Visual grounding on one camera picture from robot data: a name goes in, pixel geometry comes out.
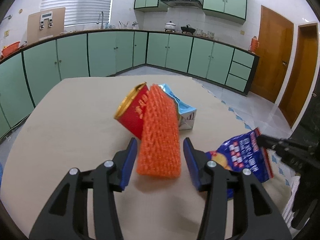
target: blue snack bag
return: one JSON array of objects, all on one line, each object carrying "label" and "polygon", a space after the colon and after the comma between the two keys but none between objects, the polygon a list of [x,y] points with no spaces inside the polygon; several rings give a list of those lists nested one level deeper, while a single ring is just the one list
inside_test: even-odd
[{"label": "blue snack bag", "polygon": [[[273,178],[268,153],[265,148],[259,148],[256,138],[260,130],[256,128],[248,133],[232,137],[225,141],[216,151],[207,152],[209,160],[219,163],[230,171],[240,172],[244,168],[250,169],[262,183]],[[233,191],[228,189],[228,198]]]}]

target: orange plastic basket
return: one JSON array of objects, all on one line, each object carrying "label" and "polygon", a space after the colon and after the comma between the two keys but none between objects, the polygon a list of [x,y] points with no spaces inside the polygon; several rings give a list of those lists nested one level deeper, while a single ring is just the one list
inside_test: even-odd
[{"label": "orange plastic basket", "polygon": [[150,88],[137,172],[164,178],[180,176],[180,143],[175,102],[158,86]]},{"label": "orange plastic basket", "polygon": [[8,47],[4,48],[2,50],[2,55],[4,57],[9,56],[11,53],[14,53],[18,48],[19,48],[19,43],[20,41],[17,41],[15,43],[12,43],[11,45],[9,45]]}]

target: red container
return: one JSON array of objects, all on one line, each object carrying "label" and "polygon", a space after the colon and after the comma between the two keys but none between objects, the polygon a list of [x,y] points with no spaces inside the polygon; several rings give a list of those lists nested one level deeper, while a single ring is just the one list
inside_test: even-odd
[{"label": "red container", "polygon": [[125,97],[114,115],[114,119],[118,120],[140,140],[148,93],[146,82],[137,85]]},{"label": "red container", "polygon": [[2,55],[3,57],[7,57],[9,56],[11,53],[14,53],[16,50],[18,50],[19,48],[19,41],[12,43],[11,45],[9,45],[8,47],[4,48],[2,50]]}]

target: white pot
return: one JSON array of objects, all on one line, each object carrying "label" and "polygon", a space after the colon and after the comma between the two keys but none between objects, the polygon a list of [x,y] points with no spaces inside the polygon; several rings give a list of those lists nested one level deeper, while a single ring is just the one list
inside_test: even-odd
[{"label": "white pot", "polygon": [[175,30],[176,29],[176,25],[172,21],[170,21],[170,22],[165,24],[164,28],[166,30]]}]

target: faucet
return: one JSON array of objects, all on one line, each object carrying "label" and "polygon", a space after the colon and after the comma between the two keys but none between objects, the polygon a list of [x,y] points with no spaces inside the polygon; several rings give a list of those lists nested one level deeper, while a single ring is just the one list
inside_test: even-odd
[{"label": "faucet", "polygon": [[102,21],[101,21],[101,28],[100,29],[103,29],[103,11],[99,12],[99,19],[97,21],[97,24],[99,24],[99,20],[100,20],[100,15],[102,14]]}]

